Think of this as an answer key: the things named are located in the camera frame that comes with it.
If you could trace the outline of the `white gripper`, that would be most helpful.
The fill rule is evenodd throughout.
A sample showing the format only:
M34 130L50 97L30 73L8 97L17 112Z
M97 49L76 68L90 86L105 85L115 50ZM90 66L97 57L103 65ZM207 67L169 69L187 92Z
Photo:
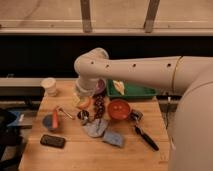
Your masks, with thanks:
M76 94L79 97L93 96L96 91L97 81L86 81L77 80L75 82Z

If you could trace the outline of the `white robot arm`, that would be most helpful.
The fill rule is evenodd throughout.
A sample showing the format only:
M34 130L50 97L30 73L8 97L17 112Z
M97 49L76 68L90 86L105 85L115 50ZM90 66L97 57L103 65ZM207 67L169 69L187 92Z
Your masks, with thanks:
M100 78L182 96L174 118L168 171L213 171L213 57L111 60L95 48L74 62L77 91L89 95Z

